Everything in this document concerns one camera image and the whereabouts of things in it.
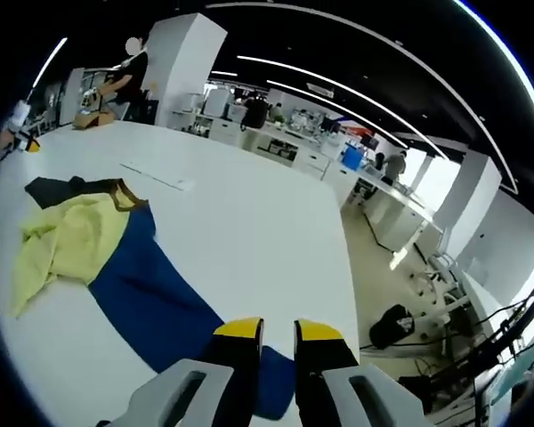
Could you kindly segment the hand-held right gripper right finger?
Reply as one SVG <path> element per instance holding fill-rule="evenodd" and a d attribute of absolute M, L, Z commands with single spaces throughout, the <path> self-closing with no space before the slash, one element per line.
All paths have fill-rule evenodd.
<path fill-rule="evenodd" d="M 295 321 L 295 402 L 304 426 L 426 426 L 421 401 L 378 367 L 361 366 L 341 333 Z"/>

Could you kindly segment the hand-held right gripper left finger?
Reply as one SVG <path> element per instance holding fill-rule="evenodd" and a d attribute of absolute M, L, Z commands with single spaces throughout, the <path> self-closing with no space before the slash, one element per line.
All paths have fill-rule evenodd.
<path fill-rule="evenodd" d="M 182 359 L 133 392 L 100 426 L 248 426 L 258 395 L 263 319 L 215 329 L 196 359 Z"/>

